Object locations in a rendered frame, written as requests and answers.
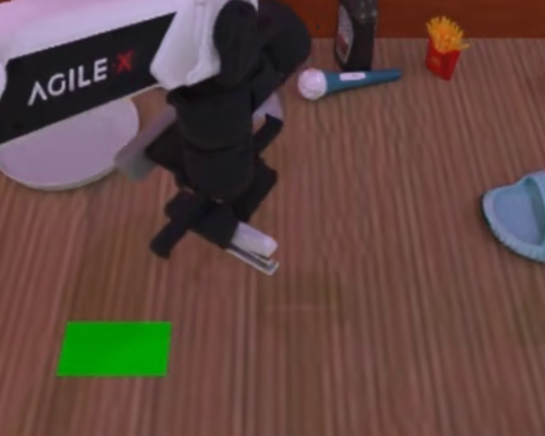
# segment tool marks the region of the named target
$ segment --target blue slipper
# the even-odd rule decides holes
[[[482,211],[490,229],[505,246],[545,263],[545,171],[486,192]]]

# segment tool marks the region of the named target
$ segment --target brown wooden surface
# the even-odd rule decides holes
[[[313,36],[334,36],[338,0],[283,1]],[[426,22],[435,15],[456,20],[468,37],[545,37],[545,0],[378,1],[382,37],[424,37]]]
[[[168,173],[69,193],[0,174],[0,436],[545,436],[545,266],[479,212],[545,168],[545,40],[476,41],[449,83],[423,48],[379,42],[397,84],[282,90],[254,222],[273,277],[193,235],[153,258]],[[70,320],[172,322],[168,376],[57,379]]]

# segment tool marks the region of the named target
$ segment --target red fries container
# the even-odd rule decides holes
[[[434,47],[432,38],[428,38],[428,51],[426,52],[426,66],[437,76],[444,80],[450,80],[456,63],[461,55],[460,50],[452,50],[441,53]]]

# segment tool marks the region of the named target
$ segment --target microphone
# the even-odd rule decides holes
[[[385,84],[401,78],[400,68],[359,71],[355,73],[333,73],[309,68],[299,74],[299,91],[307,100],[319,100],[321,97],[360,88],[372,84]]]

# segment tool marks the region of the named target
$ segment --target french fries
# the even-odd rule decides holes
[[[426,24],[434,48],[439,53],[462,51],[468,44],[462,42],[464,32],[446,16],[436,16]]]

